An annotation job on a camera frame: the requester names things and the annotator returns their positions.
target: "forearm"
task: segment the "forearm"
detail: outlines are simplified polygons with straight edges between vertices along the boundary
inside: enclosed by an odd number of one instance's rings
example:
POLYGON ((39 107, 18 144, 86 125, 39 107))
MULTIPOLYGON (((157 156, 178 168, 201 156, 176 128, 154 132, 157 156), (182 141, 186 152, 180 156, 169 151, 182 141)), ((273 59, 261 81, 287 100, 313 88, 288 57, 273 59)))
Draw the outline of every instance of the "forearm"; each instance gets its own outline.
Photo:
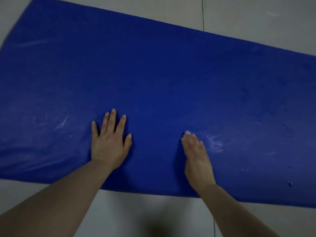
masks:
POLYGON ((6 236, 73 236, 111 169, 93 160, 0 216, 6 236))
POLYGON ((278 236, 222 187, 210 185, 200 191, 199 195, 213 215, 223 237, 278 236))

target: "bare skin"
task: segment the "bare skin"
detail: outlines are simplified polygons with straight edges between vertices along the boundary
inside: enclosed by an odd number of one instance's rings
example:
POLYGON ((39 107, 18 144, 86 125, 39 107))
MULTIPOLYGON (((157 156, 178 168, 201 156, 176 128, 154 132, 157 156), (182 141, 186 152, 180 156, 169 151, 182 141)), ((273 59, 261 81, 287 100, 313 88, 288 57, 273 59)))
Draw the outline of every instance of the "bare skin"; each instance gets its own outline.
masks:
POLYGON ((77 231, 95 195, 109 174, 118 168, 132 145, 123 143, 126 116, 114 132, 116 111, 107 113, 98 134, 92 122, 92 160, 0 216, 2 236, 71 237, 77 231))
POLYGON ((278 236, 219 187, 202 141, 186 131, 181 139, 187 157, 185 175, 213 215, 223 237, 278 236))
MULTIPOLYGON (((116 130, 116 110, 104 116, 98 133, 92 122, 91 161, 0 216, 3 236, 72 237, 101 185, 126 158, 132 135, 123 143, 126 116, 116 130)), ((185 174, 211 211, 224 237, 278 236, 216 185, 206 149, 194 134, 181 139, 187 156, 185 174)))

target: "person's left hand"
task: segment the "person's left hand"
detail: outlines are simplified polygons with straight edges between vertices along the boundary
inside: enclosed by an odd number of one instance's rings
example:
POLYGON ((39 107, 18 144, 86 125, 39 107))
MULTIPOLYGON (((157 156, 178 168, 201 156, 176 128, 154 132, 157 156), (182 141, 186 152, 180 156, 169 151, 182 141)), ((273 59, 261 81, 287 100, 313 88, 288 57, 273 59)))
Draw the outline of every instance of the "person's left hand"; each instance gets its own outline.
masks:
POLYGON ((126 115, 123 115, 116 130, 115 128, 116 110, 112 109, 111 114, 108 112, 103 118, 103 124, 98 134, 95 121, 92 122, 92 144, 91 159, 97 159, 105 162, 114 170, 118 168, 126 158, 132 145, 132 134, 128 134, 123 144, 123 131, 126 122, 126 115))

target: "floor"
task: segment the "floor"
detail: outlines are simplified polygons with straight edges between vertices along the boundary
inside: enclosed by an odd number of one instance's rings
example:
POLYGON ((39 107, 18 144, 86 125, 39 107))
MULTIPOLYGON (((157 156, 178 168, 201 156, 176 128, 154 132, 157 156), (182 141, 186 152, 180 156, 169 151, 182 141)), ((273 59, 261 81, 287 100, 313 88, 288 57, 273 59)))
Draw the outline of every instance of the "floor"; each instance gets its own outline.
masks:
MULTIPOLYGON (((316 55, 316 0, 65 0, 316 55)), ((30 0, 0 0, 0 45, 30 0)), ((0 214, 44 188, 0 180, 0 214)), ((314 236, 316 210, 243 203, 281 236, 314 236)), ((99 191, 76 236, 221 236, 200 199, 99 191)))

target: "shiny surface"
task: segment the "shiny surface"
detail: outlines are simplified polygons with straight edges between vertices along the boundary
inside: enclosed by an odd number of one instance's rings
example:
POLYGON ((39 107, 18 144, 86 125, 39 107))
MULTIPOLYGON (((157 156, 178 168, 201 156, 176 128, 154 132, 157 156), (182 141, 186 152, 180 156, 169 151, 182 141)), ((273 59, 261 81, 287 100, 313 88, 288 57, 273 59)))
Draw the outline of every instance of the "shiny surface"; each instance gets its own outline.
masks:
POLYGON ((128 116, 134 148, 105 189, 196 196, 179 145, 188 129, 207 144, 217 182, 238 200, 315 206, 315 63, 34 0, 0 52, 0 177, 52 183, 66 175, 89 159, 91 121, 115 107, 128 116))

